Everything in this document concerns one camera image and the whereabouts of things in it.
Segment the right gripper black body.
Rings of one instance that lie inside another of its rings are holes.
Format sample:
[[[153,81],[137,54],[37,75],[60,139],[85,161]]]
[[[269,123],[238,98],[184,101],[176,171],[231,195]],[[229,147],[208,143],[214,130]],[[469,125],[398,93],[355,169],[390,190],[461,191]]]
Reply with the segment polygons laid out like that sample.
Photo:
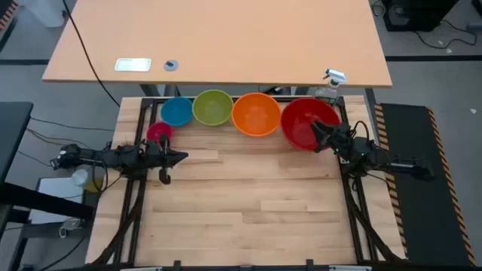
[[[352,133],[350,125],[341,123],[328,128],[328,146],[334,151],[350,151],[352,149]]]

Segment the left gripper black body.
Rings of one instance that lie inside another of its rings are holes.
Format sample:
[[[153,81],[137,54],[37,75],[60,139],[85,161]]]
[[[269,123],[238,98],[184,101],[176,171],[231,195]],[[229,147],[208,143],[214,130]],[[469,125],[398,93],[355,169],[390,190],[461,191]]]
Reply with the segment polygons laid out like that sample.
[[[171,176],[168,171],[174,166],[174,164],[169,154],[169,138],[166,134],[160,135],[157,142],[155,140],[146,141],[145,162],[149,169],[160,167],[159,180],[163,184],[171,183]]]

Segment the clear spray bottle white head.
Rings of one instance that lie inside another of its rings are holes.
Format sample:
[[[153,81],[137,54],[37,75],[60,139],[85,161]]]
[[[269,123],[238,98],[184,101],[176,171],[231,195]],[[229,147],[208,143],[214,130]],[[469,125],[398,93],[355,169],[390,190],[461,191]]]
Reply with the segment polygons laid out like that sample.
[[[347,82],[345,74],[334,69],[326,69],[324,79],[328,79],[328,85],[318,88],[314,92],[315,97],[336,101],[338,99],[337,88]]]

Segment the black aluminium table frame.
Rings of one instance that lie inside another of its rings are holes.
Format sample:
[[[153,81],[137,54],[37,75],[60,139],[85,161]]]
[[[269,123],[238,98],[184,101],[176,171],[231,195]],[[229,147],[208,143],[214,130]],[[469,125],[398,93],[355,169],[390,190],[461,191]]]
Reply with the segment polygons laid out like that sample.
[[[161,184],[148,173],[138,236],[124,240],[138,266],[278,266],[356,260],[345,187],[332,151],[294,149],[280,130],[250,137],[233,124],[178,127],[188,157]]]

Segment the blue bowl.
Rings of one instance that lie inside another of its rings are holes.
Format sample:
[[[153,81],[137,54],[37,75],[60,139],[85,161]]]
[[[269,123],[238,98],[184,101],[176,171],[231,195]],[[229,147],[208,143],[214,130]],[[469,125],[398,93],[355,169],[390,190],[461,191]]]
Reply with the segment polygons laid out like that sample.
[[[160,110],[160,117],[170,126],[184,126],[192,120],[192,106],[191,100],[185,97],[169,99],[164,102]]]

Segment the black side desk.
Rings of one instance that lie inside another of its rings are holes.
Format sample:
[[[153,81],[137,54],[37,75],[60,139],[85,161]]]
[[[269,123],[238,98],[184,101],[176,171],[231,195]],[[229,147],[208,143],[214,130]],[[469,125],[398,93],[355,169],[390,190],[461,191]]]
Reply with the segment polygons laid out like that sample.
[[[5,182],[32,109],[31,102],[0,102],[0,184]]]

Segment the green bowl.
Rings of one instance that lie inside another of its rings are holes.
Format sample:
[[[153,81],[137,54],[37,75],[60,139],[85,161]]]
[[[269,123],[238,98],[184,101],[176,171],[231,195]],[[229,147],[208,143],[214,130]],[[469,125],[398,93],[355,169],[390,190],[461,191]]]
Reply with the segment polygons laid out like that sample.
[[[193,116],[207,126],[219,126],[231,116],[234,101],[223,90],[205,90],[193,101]]]

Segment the small pink bowl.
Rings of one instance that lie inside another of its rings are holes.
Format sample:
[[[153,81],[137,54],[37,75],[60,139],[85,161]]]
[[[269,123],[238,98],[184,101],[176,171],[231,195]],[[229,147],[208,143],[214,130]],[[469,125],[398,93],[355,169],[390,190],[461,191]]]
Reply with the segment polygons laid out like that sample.
[[[169,124],[164,122],[158,122],[149,126],[146,133],[146,139],[148,141],[155,141],[156,143],[160,144],[162,136],[171,139],[172,135],[173,129]]]

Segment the black mat hazard stripes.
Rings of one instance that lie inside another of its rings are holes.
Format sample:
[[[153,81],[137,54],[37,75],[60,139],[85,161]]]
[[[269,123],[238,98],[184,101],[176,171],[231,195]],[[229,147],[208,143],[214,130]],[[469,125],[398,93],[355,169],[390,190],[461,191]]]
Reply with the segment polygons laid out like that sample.
[[[376,104],[380,145],[396,160],[415,158],[433,181],[390,172],[390,196],[405,256],[412,263],[475,266],[462,210],[433,111],[424,106]]]

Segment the white bin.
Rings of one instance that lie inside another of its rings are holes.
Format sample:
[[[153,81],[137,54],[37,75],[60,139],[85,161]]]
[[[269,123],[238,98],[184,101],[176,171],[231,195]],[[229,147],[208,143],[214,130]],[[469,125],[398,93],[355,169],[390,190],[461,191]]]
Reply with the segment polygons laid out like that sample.
[[[47,28],[61,27],[66,11],[62,0],[17,0],[23,7]]]

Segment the white cabinet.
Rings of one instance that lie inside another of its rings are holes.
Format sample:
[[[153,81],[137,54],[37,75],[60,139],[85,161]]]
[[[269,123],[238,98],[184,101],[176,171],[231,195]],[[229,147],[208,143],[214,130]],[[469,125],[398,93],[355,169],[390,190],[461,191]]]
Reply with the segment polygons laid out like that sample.
[[[37,191],[77,203],[82,203],[83,196],[86,194],[84,188],[77,186],[71,178],[41,178]],[[57,223],[68,219],[72,219],[72,217],[35,209],[32,209],[29,214],[29,220],[32,224]]]

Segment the large red bowl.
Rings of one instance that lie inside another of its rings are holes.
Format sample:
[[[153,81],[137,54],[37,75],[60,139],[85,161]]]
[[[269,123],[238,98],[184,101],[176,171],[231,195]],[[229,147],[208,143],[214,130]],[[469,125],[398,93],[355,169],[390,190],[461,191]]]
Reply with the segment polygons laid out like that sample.
[[[311,128],[314,121],[338,126],[341,119],[327,103],[315,98],[299,98],[288,103],[282,111],[281,127],[285,139],[298,150],[313,151],[317,146]]]

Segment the orange bowl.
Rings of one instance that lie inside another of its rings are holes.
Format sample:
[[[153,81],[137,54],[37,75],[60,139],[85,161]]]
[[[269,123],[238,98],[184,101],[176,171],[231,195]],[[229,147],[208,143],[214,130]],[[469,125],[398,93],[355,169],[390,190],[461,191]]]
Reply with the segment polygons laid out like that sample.
[[[281,120],[279,103],[264,93],[248,93],[233,104],[231,120],[243,134],[264,137],[275,132]]]

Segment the clear plastic cup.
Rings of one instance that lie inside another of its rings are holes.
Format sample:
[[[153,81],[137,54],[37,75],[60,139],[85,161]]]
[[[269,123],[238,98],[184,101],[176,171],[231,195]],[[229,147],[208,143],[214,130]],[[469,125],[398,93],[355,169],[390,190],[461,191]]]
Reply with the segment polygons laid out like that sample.
[[[89,172],[86,169],[77,169],[72,173],[72,183],[78,187],[83,187],[89,178]]]

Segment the light wooden desk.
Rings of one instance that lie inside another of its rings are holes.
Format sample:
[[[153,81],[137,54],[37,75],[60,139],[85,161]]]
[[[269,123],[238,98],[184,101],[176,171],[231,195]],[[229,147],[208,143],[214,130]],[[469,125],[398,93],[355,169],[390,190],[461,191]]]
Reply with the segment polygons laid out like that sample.
[[[150,71],[116,72],[120,58]],[[392,86],[368,0],[77,0],[43,79],[321,86],[326,69]]]

